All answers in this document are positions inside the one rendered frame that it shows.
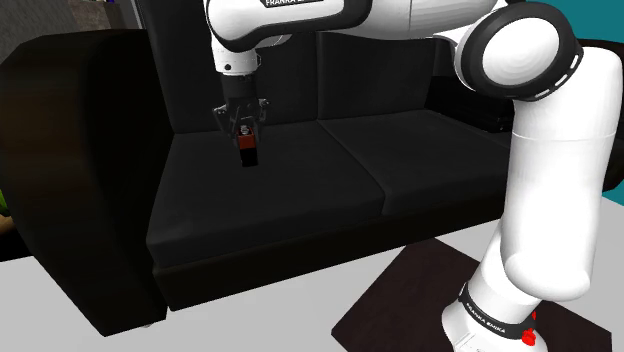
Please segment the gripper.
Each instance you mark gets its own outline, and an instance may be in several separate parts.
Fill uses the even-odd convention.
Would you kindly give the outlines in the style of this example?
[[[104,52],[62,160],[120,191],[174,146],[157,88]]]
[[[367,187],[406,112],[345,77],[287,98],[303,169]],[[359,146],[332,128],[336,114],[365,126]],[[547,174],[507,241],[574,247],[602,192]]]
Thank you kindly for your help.
[[[249,111],[251,121],[249,129],[253,132],[256,143],[261,140],[262,128],[266,122],[269,101],[264,98],[256,98],[256,83],[253,74],[232,76],[220,76],[224,105],[212,110],[217,125],[229,139],[238,142],[240,125],[239,108]]]

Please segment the small red and black box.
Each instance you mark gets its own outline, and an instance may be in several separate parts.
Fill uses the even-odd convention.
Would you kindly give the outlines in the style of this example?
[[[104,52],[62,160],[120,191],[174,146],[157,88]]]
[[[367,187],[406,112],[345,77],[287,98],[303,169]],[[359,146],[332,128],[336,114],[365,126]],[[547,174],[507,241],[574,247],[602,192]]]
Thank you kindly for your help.
[[[241,125],[237,131],[237,145],[243,167],[252,167],[258,165],[257,141],[254,130],[247,126]]]

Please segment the black sofa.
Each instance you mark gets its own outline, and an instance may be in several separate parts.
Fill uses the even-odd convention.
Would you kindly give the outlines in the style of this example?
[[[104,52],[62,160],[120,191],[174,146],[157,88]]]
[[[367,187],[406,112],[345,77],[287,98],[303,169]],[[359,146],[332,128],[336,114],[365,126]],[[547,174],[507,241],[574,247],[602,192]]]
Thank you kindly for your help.
[[[28,250],[102,335],[490,220],[511,100],[440,38],[293,34],[258,50],[258,165],[224,104],[203,0],[140,30],[41,36],[0,63],[0,191]]]

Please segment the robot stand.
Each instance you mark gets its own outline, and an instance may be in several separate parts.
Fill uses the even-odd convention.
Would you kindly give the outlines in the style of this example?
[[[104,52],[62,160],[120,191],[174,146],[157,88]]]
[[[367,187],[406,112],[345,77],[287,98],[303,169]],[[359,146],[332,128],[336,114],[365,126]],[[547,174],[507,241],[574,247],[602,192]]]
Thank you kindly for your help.
[[[453,352],[441,315],[478,261],[437,240],[405,247],[331,335],[348,352]],[[611,333],[551,302],[536,308],[548,352],[613,352]]]

